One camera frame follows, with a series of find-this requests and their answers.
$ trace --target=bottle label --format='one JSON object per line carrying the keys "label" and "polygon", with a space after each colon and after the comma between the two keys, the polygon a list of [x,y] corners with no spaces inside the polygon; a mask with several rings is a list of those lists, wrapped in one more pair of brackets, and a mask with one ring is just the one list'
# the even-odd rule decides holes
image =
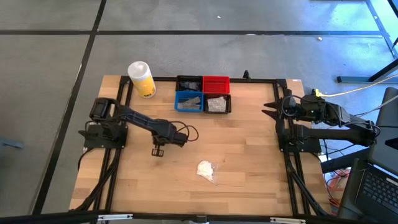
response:
{"label": "bottle label", "polygon": [[141,97],[150,97],[155,94],[155,83],[152,76],[148,76],[142,81],[133,80],[134,88],[137,89]]}

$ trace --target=yellow bottle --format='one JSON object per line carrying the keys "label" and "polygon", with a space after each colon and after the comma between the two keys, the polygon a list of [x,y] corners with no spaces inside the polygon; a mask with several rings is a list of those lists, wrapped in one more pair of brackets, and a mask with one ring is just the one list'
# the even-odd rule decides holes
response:
{"label": "yellow bottle", "polygon": [[140,61],[134,62],[129,66],[127,72],[139,96],[151,98],[155,95],[156,86],[148,64]]}

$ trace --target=black bin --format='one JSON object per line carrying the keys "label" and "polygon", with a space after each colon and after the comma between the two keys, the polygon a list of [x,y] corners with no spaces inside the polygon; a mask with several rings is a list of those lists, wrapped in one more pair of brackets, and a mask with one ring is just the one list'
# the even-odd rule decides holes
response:
{"label": "black bin", "polygon": [[[226,108],[225,108],[225,112],[211,112],[209,111],[209,106],[207,104],[207,100],[208,99],[212,99],[212,98],[219,98],[219,97],[223,97],[226,100]],[[230,112],[232,112],[232,105],[231,105],[231,95],[229,94],[205,94],[204,97],[204,103],[205,103],[205,107],[204,107],[204,112],[205,113],[212,113],[212,114],[228,114]]]}
{"label": "black bin", "polygon": [[[198,90],[190,90],[181,86],[180,82],[197,82]],[[177,75],[177,81],[175,82],[175,91],[202,91],[203,88],[203,76],[190,76],[190,75]]]}

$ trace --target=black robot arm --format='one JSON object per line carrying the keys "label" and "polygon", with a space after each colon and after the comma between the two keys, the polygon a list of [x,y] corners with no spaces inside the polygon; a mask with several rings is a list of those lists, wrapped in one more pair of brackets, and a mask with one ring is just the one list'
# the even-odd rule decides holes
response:
{"label": "black robot arm", "polygon": [[93,141],[94,143],[92,144],[100,142],[99,144],[102,147],[126,142],[127,126],[121,125],[122,122],[134,124],[151,132],[155,145],[155,149],[152,150],[153,156],[163,156],[164,152],[160,150],[160,146],[175,144],[182,147],[188,141],[188,136],[178,132],[171,122],[165,119],[152,119],[132,110],[128,106],[120,105],[115,99],[97,98],[91,109],[90,118],[101,127],[80,131],[86,138],[85,147],[90,147],[86,146],[86,144],[90,144]]}
{"label": "black robot arm", "polygon": [[[280,139],[280,146],[289,152],[319,152],[318,139],[347,140],[353,144],[370,146],[375,143],[379,129],[372,121],[347,113],[347,111],[334,103],[329,103],[315,94],[298,97],[290,95],[276,102],[266,103],[264,106],[275,108],[277,111],[263,110],[274,118],[276,131]],[[301,124],[291,124],[290,129],[285,129],[284,119],[291,118],[297,121],[311,121],[315,124],[325,123],[330,126],[346,126],[349,129],[311,129]]]}

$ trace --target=wooden table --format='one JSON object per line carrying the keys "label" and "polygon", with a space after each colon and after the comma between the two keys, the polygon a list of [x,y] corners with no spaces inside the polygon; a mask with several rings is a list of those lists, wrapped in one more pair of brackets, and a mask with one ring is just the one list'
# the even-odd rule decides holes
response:
{"label": "wooden table", "polygon": [[[119,80],[120,76],[104,76],[99,96],[116,98]],[[303,95],[300,80],[287,80],[287,83],[294,94]],[[197,128],[200,137],[195,142],[186,143],[183,148],[165,146],[164,157],[153,157],[150,154],[153,148],[150,132],[129,124],[112,211],[292,214],[275,121],[261,112],[264,103],[275,101],[271,84],[231,83],[230,114],[177,112],[174,110],[175,82],[156,82],[156,87],[157,93],[151,99],[140,98],[133,90],[130,107],[152,118],[191,124]],[[100,175],[103,155],[103,149],[94,149],[83,158],[70,208],[79,206],[93,190]],[[318,159],[306,153],[301,153],[301,158],[308,189],[330,212]],[[216,184],[197,175],[197,165],[202,160],[219,165]],[[297,186],[295,190],[302,212]],[[104,207],[106,192],[105,189],[101,208]]]}

